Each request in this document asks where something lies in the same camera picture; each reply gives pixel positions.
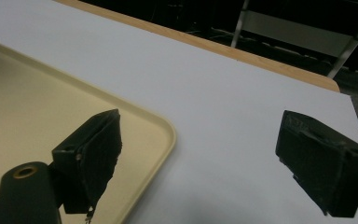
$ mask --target dark floor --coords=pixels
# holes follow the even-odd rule
[[[187,33],[201,36],[197,29],[189,29]],[[212,29],[208,34],[208,39],[229,46],[232,39],[232,33]],[[240,38],[237,48],[254,54],[270,58],[272,60],[287,63],[317,74],[326,75],[331,69],[334,59],[314,52],[301,52],[287,50],[284,46],[276,46],[273,41],[262,42],[257,38],[243,36]],[[358,71],[351,71],[348,68],[342,68],[334,78],[342,93],[351,96],[355,111],[358,116]]]

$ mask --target white table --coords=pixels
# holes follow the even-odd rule
[[[50,0],[0,0],[0,43],[173,123],[129,223],[358,223],[324,217],[275,155],[284,110],[358,142],[350,96]]]

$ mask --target beige tray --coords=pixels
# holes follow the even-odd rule
[[[171,152],[172,125],[112,94],[0,45],[0,178],[51,150],[89,117],[118,108],[123,148],[93,223],[120,223]],[[62,222],[84,223],[85,215]]]

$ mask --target dark background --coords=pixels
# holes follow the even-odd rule
[[[209,38],[211,29],[234,33],[243,0],[83,0],[144,21],[179,31],[198,30],[199,36]],[[253,0],[253,11],[296,21],[322,29],[355,35],[358,32],[358,4],[346,0]],[[252,38],[286,49],[303,51],[263,36]],[[320,55],[316,52],[302,52]],[[358,47],[344,66],[358,70]]]

